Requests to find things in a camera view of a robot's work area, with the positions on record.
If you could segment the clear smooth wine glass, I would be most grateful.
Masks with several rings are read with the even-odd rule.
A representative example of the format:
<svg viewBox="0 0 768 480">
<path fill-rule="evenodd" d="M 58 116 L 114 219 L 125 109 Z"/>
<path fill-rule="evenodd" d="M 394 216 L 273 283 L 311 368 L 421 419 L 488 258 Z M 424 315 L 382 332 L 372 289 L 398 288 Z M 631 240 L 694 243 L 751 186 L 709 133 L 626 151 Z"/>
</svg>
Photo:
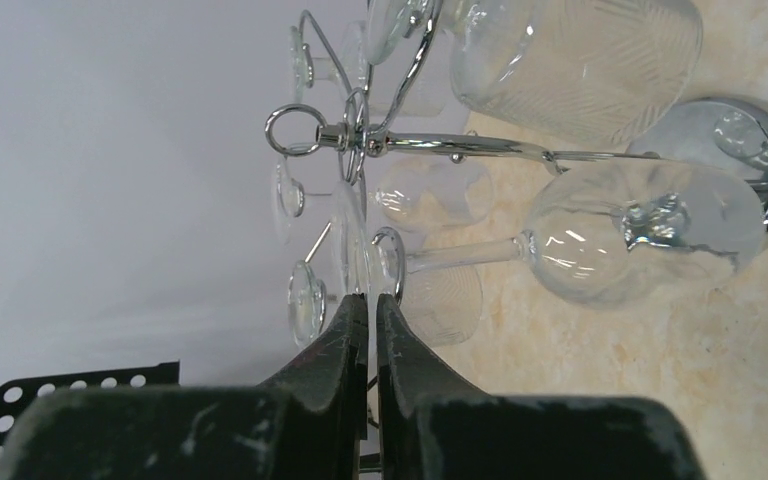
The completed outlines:
<svg viewBox="0 0 768 480">
<path fill-rule="evenodd" d="M 723 169 L 654 158 L 585 163 L 548 183 L 511 238 L 406 253 L 370 240 L 352 189 L 334 191 L 329 237 L 346 292 L 404 275 L 521 261 L 557 297 L 613 308 L 662 287 L 713 288 L 763 250 L 762 203 Z"/>
</svg>

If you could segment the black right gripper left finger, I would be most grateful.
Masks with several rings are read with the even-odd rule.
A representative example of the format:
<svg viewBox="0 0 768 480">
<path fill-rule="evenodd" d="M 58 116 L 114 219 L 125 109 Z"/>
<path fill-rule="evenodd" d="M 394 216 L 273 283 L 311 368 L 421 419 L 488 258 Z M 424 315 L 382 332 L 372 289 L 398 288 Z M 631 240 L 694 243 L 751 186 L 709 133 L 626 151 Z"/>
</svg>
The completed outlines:
<svg viewBox="0 0 768 480">
<path fill-rule="evenodd" d="M 0 479 L 316 479 L 351 472 L 365 423 L 367 299 L 265 381 L 86 394 L 8 444 Z"/>
</svg>

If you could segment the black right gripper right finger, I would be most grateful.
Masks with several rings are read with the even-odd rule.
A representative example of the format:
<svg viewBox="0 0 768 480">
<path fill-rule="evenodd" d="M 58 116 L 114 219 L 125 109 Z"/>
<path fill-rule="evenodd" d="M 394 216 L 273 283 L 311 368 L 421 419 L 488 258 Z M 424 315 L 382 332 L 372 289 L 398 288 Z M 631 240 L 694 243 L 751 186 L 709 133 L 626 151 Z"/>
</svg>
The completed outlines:
<svg viewBox="0 0 768 480">
<path fill-rule="evenodd" d="M 643 397 L 495 395 L 455 372 L 388 294 L 376 308 L 386 479 L 702 479 L 689 435 Z"/>
</svg>

